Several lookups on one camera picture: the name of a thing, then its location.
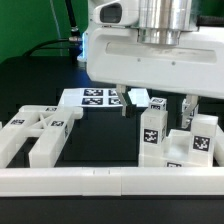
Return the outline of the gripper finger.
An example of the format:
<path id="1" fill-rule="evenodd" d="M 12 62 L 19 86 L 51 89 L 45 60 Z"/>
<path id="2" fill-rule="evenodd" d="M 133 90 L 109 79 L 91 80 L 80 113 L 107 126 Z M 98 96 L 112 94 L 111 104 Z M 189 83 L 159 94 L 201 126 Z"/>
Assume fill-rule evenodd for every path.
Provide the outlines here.
<path id="1" fill-rule="evenodd" d="M 187 94 L 182 104 L 182 121 L 181 127 L 186 129 L 191 122 L 191 114 L 194 112 L 198 104 L 198 97 L 196 95 Z"/>
<path id="2" fill-rule="evenodd" d="M 126 118 L 131 118 L 136 113 L 136 105 L 132 103 L 129 91 L 130 88 L 125 85 L 116 85 L 116 93 L 122 104 L 122 115 Z"/>

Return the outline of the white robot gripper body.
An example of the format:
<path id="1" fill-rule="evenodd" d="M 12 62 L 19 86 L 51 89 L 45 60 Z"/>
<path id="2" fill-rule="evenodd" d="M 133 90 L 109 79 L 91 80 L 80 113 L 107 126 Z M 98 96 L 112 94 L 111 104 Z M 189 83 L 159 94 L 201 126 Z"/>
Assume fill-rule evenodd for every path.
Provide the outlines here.
<path id="1" fill-rule="evenodd" d="M 142 44 L 138 32 L 98 28 L 87 74 L 97 82 L 224 99 L 224 28 L 181 34 L 177 46 Z"/>

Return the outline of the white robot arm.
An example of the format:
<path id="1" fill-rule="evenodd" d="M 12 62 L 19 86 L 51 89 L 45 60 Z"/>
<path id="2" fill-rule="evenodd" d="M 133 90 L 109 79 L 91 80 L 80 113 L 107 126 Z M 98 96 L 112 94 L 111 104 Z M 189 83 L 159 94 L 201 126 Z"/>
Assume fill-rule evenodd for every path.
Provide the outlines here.
<path id="1" fill-rule="evenodd" d="M 224 99 L 224 27 L 209 26 L 198 0 L 88 0 L 83 37 L 87 74 L 112 83 L 124 105 L 128 86 L 186 96 L 182 126 L 199 97 Z"/>

